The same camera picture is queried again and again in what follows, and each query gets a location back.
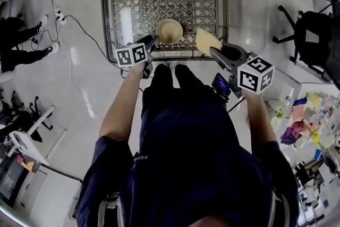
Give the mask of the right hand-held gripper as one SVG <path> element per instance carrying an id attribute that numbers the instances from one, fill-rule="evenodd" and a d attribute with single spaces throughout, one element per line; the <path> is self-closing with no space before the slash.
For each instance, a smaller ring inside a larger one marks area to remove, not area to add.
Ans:
<path id="1" fill-rule="evenodd" d="M 253 52 L 223 44 L 222 50 L 210 47 L 209 53 L 223 70 L 229 70 L 229 83 L 236 95 L 242 90 L 258 95 L 272 84 L 275 66 Z"/>

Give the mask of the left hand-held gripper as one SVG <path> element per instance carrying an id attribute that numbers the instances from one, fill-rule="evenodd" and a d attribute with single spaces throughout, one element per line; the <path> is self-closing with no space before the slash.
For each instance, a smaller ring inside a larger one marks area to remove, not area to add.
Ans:
<path id="1" fill-rule="evenodd" d="M 160 44 L 158 35 L 146 35 L 137 40 L 134 44 L 126 45 L 123 48 L 115 50 L 117 66 L 119 68 L 133 67 L 138 64 L 143 64 L 143 79 L 148 79 L 152 72 L 152 55 Z"/>

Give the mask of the beige bowl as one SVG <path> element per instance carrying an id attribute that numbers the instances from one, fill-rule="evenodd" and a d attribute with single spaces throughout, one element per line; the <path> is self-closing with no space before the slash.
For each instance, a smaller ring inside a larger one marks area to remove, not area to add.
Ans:
<path id="1" fill-rule="evenodd" d="M 162 44 L 174 45 L 181 40 L 183 28 L 178 21 L 165 19 L 156 26 L 156 35 L 160 38 Z"/>

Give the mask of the yellow sponge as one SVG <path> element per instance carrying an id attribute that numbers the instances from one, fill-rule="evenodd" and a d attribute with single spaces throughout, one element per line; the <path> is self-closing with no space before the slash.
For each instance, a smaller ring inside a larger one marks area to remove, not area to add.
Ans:
<path id="1" fill-rule="evenodd" d="M 210 48 L 218 50 L 222 49 L 222 43 L 212 34 L 206 32 L 201 28 L 197 28 L 195 36 L 195 46 L 198 51 L 203 53 L 205 56 L 211 56 Z"/>

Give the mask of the person's left forearm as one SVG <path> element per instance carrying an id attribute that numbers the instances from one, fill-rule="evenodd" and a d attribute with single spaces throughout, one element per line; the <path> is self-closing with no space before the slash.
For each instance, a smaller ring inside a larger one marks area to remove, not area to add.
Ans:
<path id="1" fill-rule="evenodd" d="M 127 142 L 130 137 L 144 63 L 129 69 L 99 130 L 100 137 Z"/>

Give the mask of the person's right forearm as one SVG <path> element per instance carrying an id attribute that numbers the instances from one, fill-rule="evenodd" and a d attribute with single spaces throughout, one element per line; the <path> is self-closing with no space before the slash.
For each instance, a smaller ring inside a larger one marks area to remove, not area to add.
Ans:
<path id="1" fill-rule="evenodd" d="M 252 150 L 260 148 L 267 142 L 276 142 L 276 135 L 271 126 L 263 97 L 246 90 L 242 90 L 242 95 L 248 108 Z"/>

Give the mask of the small black screen device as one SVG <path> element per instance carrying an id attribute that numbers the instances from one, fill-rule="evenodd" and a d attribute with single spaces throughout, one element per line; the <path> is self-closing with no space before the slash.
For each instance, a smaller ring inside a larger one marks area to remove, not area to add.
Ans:
<path id="1" fill-rule="evenodd" d="M 229 82 L 223 78 L 220 73 L 217 73 L 211 84 L 214 92 L 224 101 L 226 104 L 229 100 L 229 95 L 231 94 L 231 88 Z"/>

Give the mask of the person's black trousers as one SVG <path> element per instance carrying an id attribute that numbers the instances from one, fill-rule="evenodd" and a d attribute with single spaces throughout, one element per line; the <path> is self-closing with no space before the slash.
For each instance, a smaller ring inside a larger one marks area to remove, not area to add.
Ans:
<path id="1" fill-rule="evenodd" d="M 146 120 L 157 116 L 161 111 L 172 106 L 198 106 L 208 104 L 215 108 L 226 110 L 222 99 L 213 91 L 212 87 L 204 84 L 184 64 L 175 66 L 175 76 L 179 88 L 173 86 L 172 70 L 165 64 L 160 64 L 154 71 L 149 87 L 143 91 L 141 118 Z"/>

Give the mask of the white side table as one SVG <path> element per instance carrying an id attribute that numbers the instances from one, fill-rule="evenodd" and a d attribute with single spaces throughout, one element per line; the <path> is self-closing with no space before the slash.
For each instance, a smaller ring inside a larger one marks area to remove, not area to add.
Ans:
<path id="1" fill-rule="evenodd" d="M 285 70 L 275 69 L 273 84 L 265 91 L 265 102 L 278 139 L 290 123 L 294 102 L 311 92 L 340 96 L 340 91 L 332 82 L 324 80 L 302 63 L 289 63 Z"/>

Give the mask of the black office chair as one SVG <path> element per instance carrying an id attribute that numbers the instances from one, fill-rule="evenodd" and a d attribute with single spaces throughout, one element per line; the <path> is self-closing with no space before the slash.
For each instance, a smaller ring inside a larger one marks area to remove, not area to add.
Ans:
<path id="1" fill-rule="evenodd" d="M 282 39 L 273 37 L 272 41 L 276 44 L 293 41 L 295 51 L 290 61 L 294 64 L 302 61 L 340 90 L 340 15 L 300 11 L 300 17 L 293 21 L 282 5 L 278 10 L 284 13 L 294 34 Z"/>

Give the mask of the white power strip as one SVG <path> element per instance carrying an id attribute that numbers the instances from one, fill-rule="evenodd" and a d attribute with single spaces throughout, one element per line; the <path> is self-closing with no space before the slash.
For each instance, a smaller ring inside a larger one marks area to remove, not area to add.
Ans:
<path id="1" fill-rule="evenodd" d="M 59 8 L 55 9 L 54 12 L 56 15 L 56 25 L 59 26 L 66 24 L 66 17 L 63 12 Z"/>

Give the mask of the pile of colourful items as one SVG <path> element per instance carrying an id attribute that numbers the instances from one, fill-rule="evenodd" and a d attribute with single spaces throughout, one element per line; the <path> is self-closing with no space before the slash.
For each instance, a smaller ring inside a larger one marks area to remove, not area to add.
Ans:
<path id="1" fill-rule="evenodd" d="M 332 145 L 340 145 L 340 93 L 304 92 L 289 105 L 269 103 L 271 125 L 291 165 L 317 161 Z"/>

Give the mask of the person's navy shirt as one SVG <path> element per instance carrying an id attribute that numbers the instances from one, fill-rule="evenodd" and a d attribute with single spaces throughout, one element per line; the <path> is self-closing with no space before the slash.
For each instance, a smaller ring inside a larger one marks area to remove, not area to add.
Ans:
<path id="1" fill-rule="evenodd" d="M 248 152 L 220 105 L 172 105 L 142 118 L 140 151 L 106 136 L 95 144 L 78 203 L 79 227 L 97 227 L 99 206 L 119 193 L 126 227 L 188 227 L 220 216 L 233 227 L 295 227 L 298 189 L 275 141 Z"/>

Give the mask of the black chair base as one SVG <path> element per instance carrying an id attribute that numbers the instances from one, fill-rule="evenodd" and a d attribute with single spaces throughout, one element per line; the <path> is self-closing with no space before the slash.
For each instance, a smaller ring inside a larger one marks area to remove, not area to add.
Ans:
<path id="1" fill-rule="evenodd" d="M 11 124 L 18 126 L 18 129 L 23 132 L 28 132 L 29 129 L 42 117 L 42 112 L 38 107 L 39 97 L 36 96 L 34 103 L 30 103 L 28 108 L 25 108 L 24 103 L 20 100 L 16 91 L 12 92 L 11 103 L 13 106 L 14 118 Z"/>

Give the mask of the cluttered equipment bench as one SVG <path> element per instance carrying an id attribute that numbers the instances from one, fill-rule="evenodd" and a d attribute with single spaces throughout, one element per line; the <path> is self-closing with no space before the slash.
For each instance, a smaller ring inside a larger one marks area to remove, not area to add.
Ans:
<path id="1" fill-rule="evenodd" d="M 340 227 L 340 165 L 329 156 L 293 168 L 298 185 L 297 227 Z"/>

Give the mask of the white desk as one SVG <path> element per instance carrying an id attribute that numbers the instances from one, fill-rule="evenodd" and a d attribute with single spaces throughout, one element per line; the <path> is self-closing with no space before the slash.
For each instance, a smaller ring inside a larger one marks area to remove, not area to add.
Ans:
<path id="1" fill-rule="evenodd" d="M 33 132 L 35 132 L 40 125 L 53 113 L 55 110 L 55 106 L 52 105 L 46 112 L 42 114 L 42 116 L 32 125 L 32 127 L 28 130 L 28 132 L 22 132 L 18 130 L 14 130 L 9 134 L 11 141 L 13 143 L 12 150 L 17 149 L 24 155 L 28 155 L 29 157 L 35 159 L 37 162 L 41 163 L 41 165 L 50 166 L 49 159 L 51 159 L 53 153 L 57 150 L 63 139 L 67 135 L 67 130 L 64 129 L 63 133 L 59 136 L 56 142 L 52 145 L 49 152 L 44 155 L 40 152 L 40 149 L 36 146 L 31 138 Z"/>

